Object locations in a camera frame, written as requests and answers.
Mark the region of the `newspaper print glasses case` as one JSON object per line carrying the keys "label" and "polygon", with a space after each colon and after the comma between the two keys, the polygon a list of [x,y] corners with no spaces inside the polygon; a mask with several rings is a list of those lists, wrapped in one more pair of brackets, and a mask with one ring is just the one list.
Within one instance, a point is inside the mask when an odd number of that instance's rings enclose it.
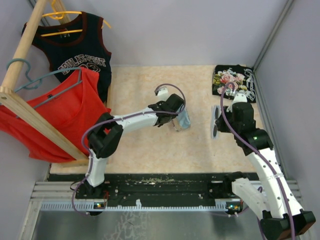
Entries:
{"label": "newspaper print glasses case", "polygon": [[171,124],[176,132],[189,129],[191,127],[191,121],[187,110],[184,109],[180,114],[172,119]]}

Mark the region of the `white frame sunglasses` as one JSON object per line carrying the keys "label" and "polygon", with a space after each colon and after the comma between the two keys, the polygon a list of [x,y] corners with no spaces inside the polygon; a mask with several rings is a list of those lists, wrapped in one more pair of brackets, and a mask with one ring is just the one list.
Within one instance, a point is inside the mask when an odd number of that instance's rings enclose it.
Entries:
{"label": "white frame sunglasses", "polygon": [[218,137],[218,126],[216,124],[216,121],[219,119],[221,115],[221,106],[220,105],[214,105],[211,108],[211,138],[216,139]]}

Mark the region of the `light blue cleaning cloth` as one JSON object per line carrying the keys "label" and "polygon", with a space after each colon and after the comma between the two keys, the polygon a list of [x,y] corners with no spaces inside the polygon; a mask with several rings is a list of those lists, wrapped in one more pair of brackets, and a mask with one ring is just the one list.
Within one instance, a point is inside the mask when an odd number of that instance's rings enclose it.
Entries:
{"label": "light blue cleaning cloth", "polygon": [[184,109],[176,118],[182,130],[186,130],[191,126],[189,114],[186,109]]}

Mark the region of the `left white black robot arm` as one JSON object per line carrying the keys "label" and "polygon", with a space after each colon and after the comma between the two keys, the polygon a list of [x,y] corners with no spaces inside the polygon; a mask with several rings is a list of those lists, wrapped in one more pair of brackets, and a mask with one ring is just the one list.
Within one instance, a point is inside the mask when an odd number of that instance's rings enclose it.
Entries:
{"label": "left white black robot arm", "polygon": [[81,139],[82,144],[84,138],[88,140],[87,194],[95,199],[103,195],[102,183],[105,181],[108,158],[117,150],[123,135],[142,128],[161,127],[180,115],[185,106],[185,97],[173,93],[166,100],[150,104],[138,112],[119,116],[103,113]]}

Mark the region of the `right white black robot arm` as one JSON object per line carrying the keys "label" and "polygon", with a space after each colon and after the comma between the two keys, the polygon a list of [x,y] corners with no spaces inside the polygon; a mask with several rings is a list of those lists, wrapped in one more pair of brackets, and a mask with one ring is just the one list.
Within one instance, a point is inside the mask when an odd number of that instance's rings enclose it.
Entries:
{"label": "right white black robot arm", "polygon": [[223,192],[229,198],[240,197],[255,213],[261,231],[268,240],[294,239],[316,222],[312,211],[303,209],[293,195],[280,168],[268,133],[256,126],[254,108],[248,102],[212,108],[212,133],[232,133],[237,145],[249,159],[260,180],[258,190],[244,173],[227,174]]}

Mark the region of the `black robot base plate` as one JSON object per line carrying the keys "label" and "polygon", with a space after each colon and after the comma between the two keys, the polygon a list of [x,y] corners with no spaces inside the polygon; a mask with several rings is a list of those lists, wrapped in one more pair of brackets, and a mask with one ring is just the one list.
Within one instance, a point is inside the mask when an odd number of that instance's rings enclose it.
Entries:
{"label": "black robot base plate", "polygon": [[103,183],[93,187],[88,182],[81,183],[79,175],[71,182],[72,175],[53,174],[45,189],[54,197],[98,200],[96,209],[141,206],[241,211],[244,202],[227,190],[226,177],[223,173],[107,174]]}

